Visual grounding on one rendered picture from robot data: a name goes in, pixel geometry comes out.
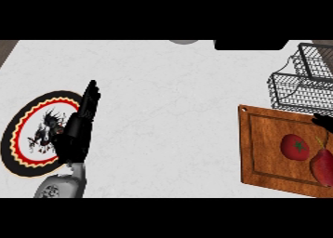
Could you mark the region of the black appliance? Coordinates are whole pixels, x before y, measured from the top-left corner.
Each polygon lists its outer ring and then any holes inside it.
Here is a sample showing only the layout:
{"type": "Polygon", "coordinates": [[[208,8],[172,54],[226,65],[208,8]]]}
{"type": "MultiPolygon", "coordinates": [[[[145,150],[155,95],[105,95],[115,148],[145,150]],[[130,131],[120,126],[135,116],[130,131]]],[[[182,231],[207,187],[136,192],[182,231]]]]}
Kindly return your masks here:
{"type": "Polygon", "coordinates": [[[287,40],[216,40],[214,48],[217,50],[281,50],[287,40]]]}

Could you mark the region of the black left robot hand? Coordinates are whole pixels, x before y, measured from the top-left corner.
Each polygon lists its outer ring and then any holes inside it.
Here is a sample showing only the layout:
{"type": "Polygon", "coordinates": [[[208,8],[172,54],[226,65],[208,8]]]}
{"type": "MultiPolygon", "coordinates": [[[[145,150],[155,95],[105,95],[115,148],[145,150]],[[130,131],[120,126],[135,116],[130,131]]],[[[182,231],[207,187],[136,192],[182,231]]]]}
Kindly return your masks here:
{"type": "Polygon", "coordinates": [[[64,133],[52,137],[58,163],[83,163],[89,154],[92,123],[101,98],[96,81],[90,80],[78,111],[68,118],[64,133]]]}

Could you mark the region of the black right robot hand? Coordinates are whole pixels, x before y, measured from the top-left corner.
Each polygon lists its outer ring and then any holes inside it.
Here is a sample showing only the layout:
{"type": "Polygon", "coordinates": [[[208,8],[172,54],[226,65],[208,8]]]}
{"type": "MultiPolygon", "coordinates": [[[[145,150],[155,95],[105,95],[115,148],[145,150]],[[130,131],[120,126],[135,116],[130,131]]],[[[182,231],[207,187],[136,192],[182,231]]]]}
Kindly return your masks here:
{"type": "Polygon", "coordinates": [[[333,134],[333,117],[328,115],[313,114],[312,123],[321,126],[333,134]]]}

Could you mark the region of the red tomato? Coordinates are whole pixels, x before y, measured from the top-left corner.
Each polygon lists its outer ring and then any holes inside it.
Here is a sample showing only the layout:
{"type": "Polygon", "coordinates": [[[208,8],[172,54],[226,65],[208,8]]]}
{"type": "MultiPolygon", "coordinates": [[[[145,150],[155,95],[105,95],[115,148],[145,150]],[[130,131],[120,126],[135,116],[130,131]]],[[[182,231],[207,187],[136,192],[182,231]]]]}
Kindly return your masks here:
{"type": "Polygon", "coordinates": [[[281,152],[287,159],[303,161],[309,156],[309,147],[304,140],[294,134],[287,134],[281,141],[281,152]]]}

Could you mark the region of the round black red patterned plate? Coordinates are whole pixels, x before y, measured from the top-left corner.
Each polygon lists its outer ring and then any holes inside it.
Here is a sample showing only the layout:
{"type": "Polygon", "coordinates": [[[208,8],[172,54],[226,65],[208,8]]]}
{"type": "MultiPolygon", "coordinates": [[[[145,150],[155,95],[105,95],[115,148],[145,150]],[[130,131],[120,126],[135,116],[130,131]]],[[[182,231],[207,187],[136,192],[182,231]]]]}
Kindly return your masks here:
{"type": "Polygon", "coordinates": [[[0,159],[15,176],[42,177],[61,167],[50,138],[62,131],[80,100],[71,91],[52,91],[13,115],[0,140],[0,159]]]}

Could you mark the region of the brown wooden cutting board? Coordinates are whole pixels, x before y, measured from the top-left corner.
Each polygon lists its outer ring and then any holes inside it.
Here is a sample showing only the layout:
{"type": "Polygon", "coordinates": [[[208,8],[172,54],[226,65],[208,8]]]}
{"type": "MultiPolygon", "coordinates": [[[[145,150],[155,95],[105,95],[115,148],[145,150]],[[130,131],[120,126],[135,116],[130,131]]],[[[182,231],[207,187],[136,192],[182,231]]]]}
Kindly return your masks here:
{"type": "Polygon", "coordinates": [[[333,188],[319,184],[309,169],[309,160],[322,148],[318,139],[333,153],[333,134],[312,123],[312,116],[239,105],[238,117],[241,182],[313,197],[333,197],[333,188]],[[307,144],[309,155],[303,161],[290,160],[281,152],[288,134],[307,144]]]}

